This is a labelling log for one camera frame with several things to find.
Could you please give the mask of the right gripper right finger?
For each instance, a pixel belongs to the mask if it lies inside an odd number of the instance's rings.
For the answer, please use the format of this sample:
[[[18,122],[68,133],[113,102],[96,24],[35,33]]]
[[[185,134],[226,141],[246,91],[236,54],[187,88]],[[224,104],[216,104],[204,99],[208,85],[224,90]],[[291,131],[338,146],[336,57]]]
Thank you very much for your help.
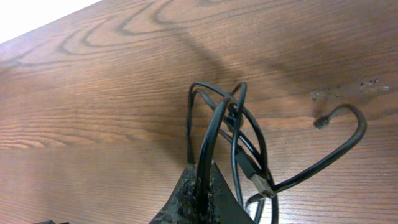
[[[211,164],[210,192],[212,194],[213,210],[219,218],[219,223],[249,224],[254,223],[251,217],[240,206],[229,188],[225,178],[215,162]]]

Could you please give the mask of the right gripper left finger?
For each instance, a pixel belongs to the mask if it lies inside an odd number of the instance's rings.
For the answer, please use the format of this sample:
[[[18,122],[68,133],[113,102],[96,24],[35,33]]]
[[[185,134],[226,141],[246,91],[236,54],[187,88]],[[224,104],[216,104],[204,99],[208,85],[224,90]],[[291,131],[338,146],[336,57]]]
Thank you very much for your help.
[[[182,172],[172,194],[150,221],[153,223],[199,223],[195,193],[196,169],[189,164]]]

